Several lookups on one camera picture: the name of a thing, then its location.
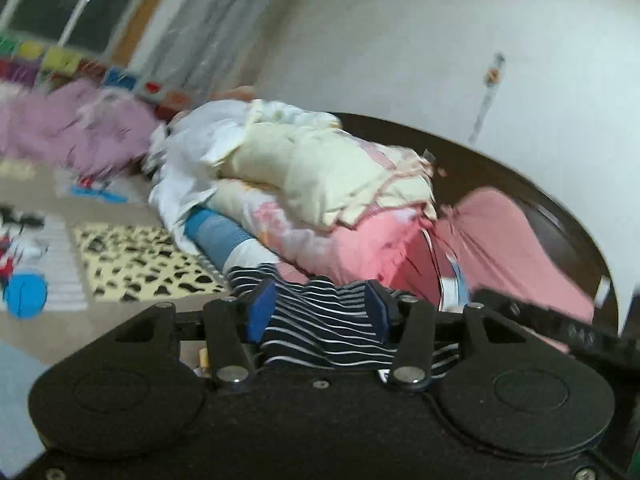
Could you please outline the Mickey Mouse brown blanket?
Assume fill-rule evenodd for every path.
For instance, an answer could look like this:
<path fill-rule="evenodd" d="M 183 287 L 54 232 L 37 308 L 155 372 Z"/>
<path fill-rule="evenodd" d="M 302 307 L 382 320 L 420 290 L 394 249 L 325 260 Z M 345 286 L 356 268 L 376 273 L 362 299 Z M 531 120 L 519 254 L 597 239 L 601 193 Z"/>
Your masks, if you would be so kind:
<path fill-rule="evenodd" d="M 73 183 L 64 169 L 2 160 L 2 348 L 52 365 L 153 304 L 187 311 L 227 297 L 164 230 L 145 176 L 115 178 L 106 197 Z"/>

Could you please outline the pile of unfolded clothes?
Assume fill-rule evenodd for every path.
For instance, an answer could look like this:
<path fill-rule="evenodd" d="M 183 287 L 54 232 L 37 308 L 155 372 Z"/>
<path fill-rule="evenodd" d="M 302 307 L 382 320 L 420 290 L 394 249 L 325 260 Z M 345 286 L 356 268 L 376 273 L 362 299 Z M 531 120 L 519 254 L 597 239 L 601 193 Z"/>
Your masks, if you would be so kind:
<path fill-rule="evenodd" d="M 330 114 L 277 101 L 213 101 L 152 134 L 149 201 L 184 252 L 195 216 L 221 220 L 265 261 L 337 284 L 389 283 L 436 219 L 431 165 L 411 148 L 353 136 Z"/>

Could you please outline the purple floral duvet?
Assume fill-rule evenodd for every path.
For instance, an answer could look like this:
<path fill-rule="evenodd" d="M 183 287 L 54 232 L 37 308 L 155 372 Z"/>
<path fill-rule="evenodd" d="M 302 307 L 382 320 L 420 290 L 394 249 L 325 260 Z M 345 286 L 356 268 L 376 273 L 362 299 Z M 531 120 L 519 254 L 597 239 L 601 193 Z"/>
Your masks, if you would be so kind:
<path fill-rule="evenodd" d="M 2 103 L 1 154 L 102 178 L 144 156 L 159 124 L 131 93 L 81 79 Z"/>

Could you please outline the black white striped shirt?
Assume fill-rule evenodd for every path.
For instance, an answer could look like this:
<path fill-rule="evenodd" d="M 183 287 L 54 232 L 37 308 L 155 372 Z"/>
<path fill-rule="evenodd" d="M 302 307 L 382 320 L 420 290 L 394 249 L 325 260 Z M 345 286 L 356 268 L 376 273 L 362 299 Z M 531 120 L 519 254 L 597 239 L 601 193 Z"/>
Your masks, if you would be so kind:
<path fill-rule="evenodd" d="M 298 284 L 281 278 L 271 263 L 236 266 L 227 280 L 236 296 L 265 280 L 276 286 L 276 307 L 257 345 L 261 367 L 375 370 L 382 380 L 388 378 L 396 350 L 375 336 L 363 281 L 336 286 L 320 276 Z"/>

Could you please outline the pink pillow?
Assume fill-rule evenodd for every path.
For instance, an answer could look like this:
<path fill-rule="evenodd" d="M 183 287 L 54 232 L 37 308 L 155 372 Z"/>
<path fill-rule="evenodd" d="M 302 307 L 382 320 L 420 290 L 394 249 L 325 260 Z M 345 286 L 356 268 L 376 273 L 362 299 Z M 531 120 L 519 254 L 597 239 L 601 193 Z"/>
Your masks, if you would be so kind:
<path fill-rule="evenodd" d="M 592 322 L 592 299 L 551 260 L 524 212 L 503 192 L 478 188 L 442 208 L 431 236 L 457 261 L 469 292 L 489 288 Z"/>

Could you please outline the grey curtain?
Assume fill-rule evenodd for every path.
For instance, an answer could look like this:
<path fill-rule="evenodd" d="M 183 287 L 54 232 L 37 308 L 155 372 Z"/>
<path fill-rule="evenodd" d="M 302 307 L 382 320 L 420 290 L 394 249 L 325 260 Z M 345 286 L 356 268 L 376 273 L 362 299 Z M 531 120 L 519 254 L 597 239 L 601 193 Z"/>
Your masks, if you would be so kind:
<path fill-rule="evenodd" d="M 227 82 L 274 0 L 160 0 L 134 51 L 134 91 L 191 105 Z"/>

